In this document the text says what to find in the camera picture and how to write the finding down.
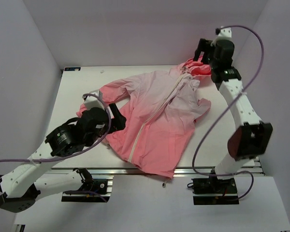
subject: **gray wall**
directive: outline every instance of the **gray wall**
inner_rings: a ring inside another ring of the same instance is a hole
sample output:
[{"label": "gray wall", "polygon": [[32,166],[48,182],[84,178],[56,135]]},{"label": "gray wall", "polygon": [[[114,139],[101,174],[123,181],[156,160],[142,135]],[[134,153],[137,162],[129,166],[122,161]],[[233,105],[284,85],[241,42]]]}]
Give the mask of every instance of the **gray wall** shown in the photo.
[{"label": "gray wall", "polygon": [[[214,38],[216,27],[253,27],[266,2],[24,0],[61,68],[178,64],[193,56],[201,36]],[[234,37],[235,55],[247,36]]]},{"label": "gray wall", "polygon": [[[0,0],[0,159],[27,158],[41,143],[60,70],[22,0]],[[0,164],[0,174],[17,164]],[[14,214],[0,209],[0,232]]]},{"label": "gray wall", "polygon": [[[290,220],[290,0],[269,0],[254,29],[265,47],[264,66],[248,91],[252,105],[274,132],[261,158],[268,175],[273,175]],[[251,78],[260,57],[260,46],[250,36],[236,67],[243,79]]]}]

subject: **white zipper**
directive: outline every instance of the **white zipper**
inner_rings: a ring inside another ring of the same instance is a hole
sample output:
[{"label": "white zipper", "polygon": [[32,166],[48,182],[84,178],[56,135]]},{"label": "white zipper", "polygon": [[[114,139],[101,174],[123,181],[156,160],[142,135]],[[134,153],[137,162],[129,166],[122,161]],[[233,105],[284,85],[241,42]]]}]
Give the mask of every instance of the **white zipper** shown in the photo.
[{"label": "white zipper", "polygon": [[149,119],[147,119],[146,122],[144,122],[144,123],[142,124],[142,126],[141,126],[141,128],[140,128],[140,130],[139,130],[139,132],[137,133],[137,136],[136,136],[136,138],[135,138],[135,141],[134,141],[134,144],[133,144],[132,150],[131,150],[130,155],[129,155],[128,162],[131,163],[131,161],[132,161],[132,156],[133,156],[133,153],[134,153],[134,150],[135,150],[136,144],[137,144],[137,142],[138,142],[138,140],[139,140],[139,137],[140,137],[140,135],[141,135],[141,132],[142,132],[142,130],[143,130],[144,125],[145,125],[149,120],[151,120],[151,119],[155,116],[155,114],[156,114],[156,113],[161,109],[161,107],[163,106],[163,104],[166,102],[166,100],[167,100],[167,99],[169,98],[169,96],[173,93],[174,89],[177,87],[177,85],[179,84],[179,82],[180,82],[180,81],[181,81],[185,76],[187,76],[186,73],[183,74],[183,75],[180,75],[180,76],[179,76],[179,78],[177,79],[176,83],[174,84],[172,90],[171,90],[170,93],[169,93],[169,94],[168,94],[168,95],[163,99],[163,101],[161,102],[161,104],[159,105],[159,107],[157,108],[157,110],[155,110],[154,113],[149,117]]}]

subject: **table surface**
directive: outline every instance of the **table surface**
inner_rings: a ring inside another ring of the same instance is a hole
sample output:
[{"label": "table surface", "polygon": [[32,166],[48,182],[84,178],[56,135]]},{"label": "table surface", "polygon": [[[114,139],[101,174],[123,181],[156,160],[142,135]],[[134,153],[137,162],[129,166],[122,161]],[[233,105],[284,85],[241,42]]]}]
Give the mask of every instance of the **table surface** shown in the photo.
[{"label": "table surface", "polygon": [[[127,78],[132,75],[149,73],[156,70],[168,71],[172,66],[111,66],[111,67],[81,67],[80,71],[64,71],[58,90],[54,110],[49,123],[48,132],[66,122],[69,118],[76,117],[79,106],[83,103],[82,95],[101,88],[103,85],[117,79]],[[199,98],[206,98],[212,102],[208,114],[195,124],[195,133],[192,136],[178,168],[191,167],[194,151],[202,136],[212,125],[218,115],[227,107],[222,95],[217,91],[210,78],[203,80],[198,88]],[[129,99],[117,103],[122,107]],[[228,112],[216,125],[203,143],[196,158],[197,167],[216,166],[227,153],[227,141],[235,131],[234,120]],[[245,166],[254,166],[251,160]],[[67,159],[54,168],[134,168],[130,163],[123,162],[113,150],[99,144],[94,149],[81,156]]]},{"label": "table surface", "polygon": [[[166,188],[146,176],[118,175],[108,203],[61,202],[61,194],[43,198],[18,213],[14,224],[25,232],[279,232],[290,230],[272,177],[255,177],[239,205],[193,205],[189,177],[176,177]],[[235,177],[238,194],[250,177]]]}]

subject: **pink jacket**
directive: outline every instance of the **pink jacket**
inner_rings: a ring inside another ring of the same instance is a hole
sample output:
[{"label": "pink jacket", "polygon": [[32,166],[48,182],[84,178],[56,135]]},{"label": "pink jacket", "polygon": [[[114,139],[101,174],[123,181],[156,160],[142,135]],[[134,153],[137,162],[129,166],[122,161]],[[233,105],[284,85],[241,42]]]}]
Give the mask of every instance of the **pink jacket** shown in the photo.
[{"label": "pink jacket", "polygon": [[[120,109],[127,118],[126,128],[106,139],[123,160],[145,173],[173,177],[194,133],[194,121],[211,107],[210,101],[197,98],[200,79],[209,76],[210,69],[195,63],[200,67],[195,78],[189,73],[191,68],[181,64],[169,72],[144,73],[113,81],[100,89],[107,104],[130,96],[130,101]],[[78,116],[84,110],[83,105]]]}]

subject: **black bracket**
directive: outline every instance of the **black bracket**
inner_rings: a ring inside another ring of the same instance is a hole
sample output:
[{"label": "black bracket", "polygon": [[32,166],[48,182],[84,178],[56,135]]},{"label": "black bracket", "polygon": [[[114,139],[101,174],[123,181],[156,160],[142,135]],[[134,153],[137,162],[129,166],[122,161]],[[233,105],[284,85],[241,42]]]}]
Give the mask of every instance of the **black bracket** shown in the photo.
[{"label": "black bracket", "polygon": [[29,187],[29,189],[22,197],[7,198],[6,193],[3,193],[0,195],[0,209],[4,209],[12,213],[22,212],[33,206],[33,204],[35,203],[35,199],[39,194],[41,194],[41,192],[36,189],[34,184]]},{"label": "black bracket", "polygon": [[234,178],[195,178],[187,187],[193,190],[194,205],[239,204]]}]

